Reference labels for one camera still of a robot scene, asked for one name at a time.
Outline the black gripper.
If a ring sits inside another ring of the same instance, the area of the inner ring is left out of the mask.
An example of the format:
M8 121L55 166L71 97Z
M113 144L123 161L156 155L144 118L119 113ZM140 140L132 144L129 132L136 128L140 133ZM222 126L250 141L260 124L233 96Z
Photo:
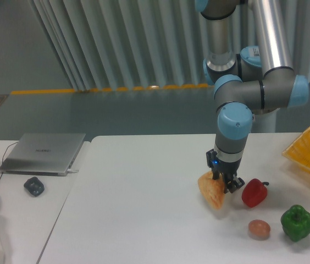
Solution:
M213 172L213 180L218 180L223 174L224 193L234 193L245 185L242 178L237 176L240 165L240 153L225 153L211 149L206 152L207 165Z

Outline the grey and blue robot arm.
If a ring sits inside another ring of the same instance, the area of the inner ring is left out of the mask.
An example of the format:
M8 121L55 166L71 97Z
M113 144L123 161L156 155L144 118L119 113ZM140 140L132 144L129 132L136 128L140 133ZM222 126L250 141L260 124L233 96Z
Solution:
M241 1L196 1L196 10L209 27L210 54L203 61L204 75L214 86L217 133L207 164L223 191L244 185L237 176L255 114L305 105L309 83L296 75L278 1L246 1L253 12L257 45L235 54L230 47L229 16Z

